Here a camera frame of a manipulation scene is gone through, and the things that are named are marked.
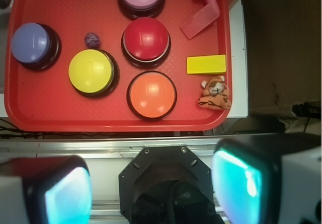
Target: blue button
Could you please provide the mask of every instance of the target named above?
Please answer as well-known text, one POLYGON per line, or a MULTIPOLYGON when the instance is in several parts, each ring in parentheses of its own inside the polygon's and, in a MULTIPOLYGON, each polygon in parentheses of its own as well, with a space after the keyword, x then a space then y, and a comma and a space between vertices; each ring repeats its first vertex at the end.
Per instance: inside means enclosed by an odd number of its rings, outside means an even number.
POLYGON ((22 63, 36 63, 47 54, 49 45, 47 31, 39 24, 27 23, 14 33, 11 51, 22 63))

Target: pink plastic toy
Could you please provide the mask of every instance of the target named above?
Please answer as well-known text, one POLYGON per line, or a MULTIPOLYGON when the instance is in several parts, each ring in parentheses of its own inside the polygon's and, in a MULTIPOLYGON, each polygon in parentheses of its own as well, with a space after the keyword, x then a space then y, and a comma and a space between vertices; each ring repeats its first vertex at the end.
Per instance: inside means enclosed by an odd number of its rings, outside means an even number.
POLYGON ((208 25, 214 22, 220 15, 217 0, 205 1, 207 5, 180 27, 188 39, 195 37, 208 25))

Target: orange button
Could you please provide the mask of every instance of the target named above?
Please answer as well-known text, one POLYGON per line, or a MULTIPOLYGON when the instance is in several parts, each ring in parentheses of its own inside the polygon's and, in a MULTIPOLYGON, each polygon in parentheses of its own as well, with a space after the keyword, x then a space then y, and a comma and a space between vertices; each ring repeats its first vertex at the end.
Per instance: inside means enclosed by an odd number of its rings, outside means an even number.
POLYGON ((132 111, 143 119, 161 119, 175 107, 177 91, 165 74, 146 71, 137 75, 127 90, 132 111))

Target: red tray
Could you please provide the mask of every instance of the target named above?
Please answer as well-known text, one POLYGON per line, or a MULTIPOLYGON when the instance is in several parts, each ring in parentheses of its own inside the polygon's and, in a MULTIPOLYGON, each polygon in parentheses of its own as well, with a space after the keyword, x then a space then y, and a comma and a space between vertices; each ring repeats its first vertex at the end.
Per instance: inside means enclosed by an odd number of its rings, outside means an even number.
POLYGON ((10 119, 28 131, 196 131, 219 125, 228 111, 204 109, 197 104, 202 94, 200 84, 210 76, 186 73, 188 56, 226 54, 224 75, 232 89, 228 3, 217 1, 220 17, 188 40, 180 26, 204 7, 203 0, 166 0, 157 19, 166 26, 172 46, 167 60, 155 70, 172 79, 178 99, 169 116, 151 122, 139 119, 126 102, 129 83, 143 70, 128 63, 122 54, 121 37, 131 21, 120 12, 117 0, 15 0, 6 58, 5 106, 10 119), (60 36, 61 55, 49 70, 27 70, 11 54, 13 33, 28 22, 46 24, 60 36), (86 48, 84 36, 88 32, 99 35, 101 48, 111 53, 120 67, 116 90, 101 99, 81 96, 68 78, 69 62, 86 48))

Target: white table surface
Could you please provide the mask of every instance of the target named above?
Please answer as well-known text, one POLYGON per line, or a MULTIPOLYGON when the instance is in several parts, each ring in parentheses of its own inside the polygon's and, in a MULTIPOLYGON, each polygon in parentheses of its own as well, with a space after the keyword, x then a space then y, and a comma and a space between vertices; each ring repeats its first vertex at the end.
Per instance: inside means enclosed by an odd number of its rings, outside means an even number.
MULTIPOLYGON (((243 7, 239 0, 229 12, 232 64, 232 106, 229 118, 248 116, 247 61, 243 7)), ((0 94, 0 117, 7 117, 4 94, 0 94)))

